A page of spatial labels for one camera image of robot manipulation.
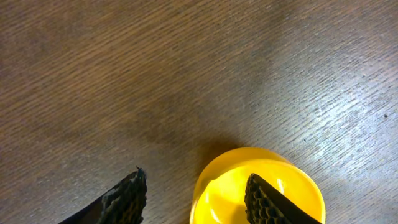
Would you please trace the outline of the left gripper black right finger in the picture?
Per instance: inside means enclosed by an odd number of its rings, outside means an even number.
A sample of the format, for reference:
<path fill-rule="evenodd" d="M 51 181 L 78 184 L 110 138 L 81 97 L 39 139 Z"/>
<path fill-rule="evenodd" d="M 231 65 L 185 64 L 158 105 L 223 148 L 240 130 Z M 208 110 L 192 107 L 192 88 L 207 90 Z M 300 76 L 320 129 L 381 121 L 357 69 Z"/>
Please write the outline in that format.
<path fill-rule="evenodd" d="M 248 177 L 244 203 L 250 224 L 321 224 L 257 174 Z"/>

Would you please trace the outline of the yellow measuring scoop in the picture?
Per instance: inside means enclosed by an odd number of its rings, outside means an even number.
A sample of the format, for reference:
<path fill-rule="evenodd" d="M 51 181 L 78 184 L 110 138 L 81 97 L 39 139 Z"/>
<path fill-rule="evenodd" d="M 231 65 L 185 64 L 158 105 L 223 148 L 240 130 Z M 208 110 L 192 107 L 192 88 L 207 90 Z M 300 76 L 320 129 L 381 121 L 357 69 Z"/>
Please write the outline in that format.
<path fill-rule="evenodd" d="M 320 223 L 326 220 L 316 183 L 281 155 L 260 147 L 230 150 L 201 172 L 193 193 L 190 223 L 247 223 L 246 182 L 255 173 Z"/>

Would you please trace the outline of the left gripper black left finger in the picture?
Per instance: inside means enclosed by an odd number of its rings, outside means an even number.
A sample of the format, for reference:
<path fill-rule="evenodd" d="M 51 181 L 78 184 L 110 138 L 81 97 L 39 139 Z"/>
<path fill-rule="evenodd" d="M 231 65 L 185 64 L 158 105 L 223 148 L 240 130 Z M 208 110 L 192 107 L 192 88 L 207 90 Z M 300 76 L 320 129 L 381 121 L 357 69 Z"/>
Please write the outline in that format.
<path fill-rule="evenodd" d="M 141 224 L 146 193 L 146 173 L 138 167 L 94 202 L 60 224 Z"/>

